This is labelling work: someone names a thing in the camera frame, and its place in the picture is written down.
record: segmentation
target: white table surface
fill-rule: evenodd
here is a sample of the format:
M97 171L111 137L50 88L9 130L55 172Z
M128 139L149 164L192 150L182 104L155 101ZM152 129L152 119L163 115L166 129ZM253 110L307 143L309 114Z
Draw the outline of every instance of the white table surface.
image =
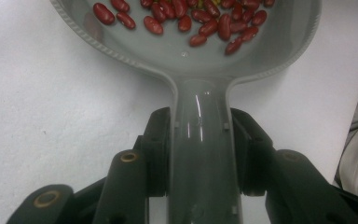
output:
M307 51L274 77L235 87L277 149L305 154L332 181L358 99L358 1L323 0ZM80 39L49 1L0 1L0 223L48 184L75 191L106 176L151 112L172 104L160 80L137 74ZM246 223L266 223L260 199ZM163 199L151 217L164 220Z

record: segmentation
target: black plastic part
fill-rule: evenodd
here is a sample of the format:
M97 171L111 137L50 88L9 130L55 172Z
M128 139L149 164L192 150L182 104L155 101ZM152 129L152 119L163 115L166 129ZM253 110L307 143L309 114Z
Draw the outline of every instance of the black plastic part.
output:
M358 216L302 154L277 151L268 173L272 224L358 224Z
M94 219L105 179L103 178L75 194L76 224L90 224Z
M144 135L138 137L134 146L134 149L141 150L146 157L149 197L162 197L167 191L170 120L168 107L153 112Z
M139 150L119 152L112 161L93 224L145 224L146 160Z
M231 115L240 189L248 196L262 196L267 188L267 166L275 151L272 140L249 114L232 108Z
M45 186L30 194L7 224L75 223L73 199L73 191L68 186Z
M343 189L332 186L338 195L347 203L351 210L358 216L358 196L351 194Z

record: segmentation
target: kidney bean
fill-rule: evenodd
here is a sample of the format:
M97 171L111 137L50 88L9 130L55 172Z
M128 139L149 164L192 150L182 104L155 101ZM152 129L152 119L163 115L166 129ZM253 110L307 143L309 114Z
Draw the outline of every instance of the kidney bean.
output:
M255 37L255 35L257 35L258 33L258 28L256 26L250 26L248 28L246 28L243 33L240 35L241 41L242 42L247 42L251 39L253 39L253 37Z
M225 13L223 14L220 19L217 26L217 33L219 34L219 37L222 40L228 41L231 37L231 31L229 29L231 24L231 17Z
M175 10L176 18L180 19L185 16L188 5L186 0L172 0L173 9Z
M267 19L267 12L265 10L259 10L255 13L252 18L252 25L259 26L262 25Z
M153 4L153 0L141 0L141 6L149 8Z
M128 12L130 5L125 0L110 0L110 3L117 11Z
M226 55L233 54L241 47L241 45L242 45L241 38L240 37L235 38L234 40L232 40L227 44L225 54Z
M259 0L241 0L241 3L246 9L257 10L260 7Z
M235 0L222 0L220 6L222 8L231 8L235 2Z
M264 7L273 7L275 0L264 0Z
M231 11L231 18L234 21L240 20L242 17L242 6L239 2L234 3L234 8Z
M158 2L154 2L151 7L152 15L153 17L159 22L163 23L165 20L167 20L167 16L162 11L162 7Z
M214 5L212 0L204 0L204 7L206 11L211 14L211 16L215 18L220 16L220 10L217 6Z
M97 19L105 25L110 25L115 21L115 15L102 3L94 4L92 10Z
M234 21L229 26L229 30L232 34L239 33L248 28L248 23L245 21Z
M125 12L118 12L117 19L123 23L123 25L130 30L135 28L135 21Z
M171 3L167 2L166 0L159 0L159 4L161 5L162 11L165 13L168 19L173 19L176 17Z
M193 35L191 36L189 43L191 47L197 47L205 44L206 41L207 41L206 35Z
M199 21L199 22L202 22L202 23L208 22L211 19L213 19L211 14L209 14L208 12L206 12L204 10L201 10L201 9L193 9L193 10L191 10L191 17L195 21Z
M195 7L198 2L199 2L199 0L187 0L187 5L189 7Z
M191 18L187 15L179 19L178 29L180 32L186 32L191 29Z
M151 16L144 17L144 25L150 33L155 35L162 35L164 31L161 24Z
M252 17L254 16L255 11L252 9L246 9L242 14L242 20L245 22L249 22L252 20Z
M218 27L218 22L217 22L217 20L213 19L213 20L208 21L207 23L203 24L199 28L199 34L210 36L210 35L216 33L217 27Z

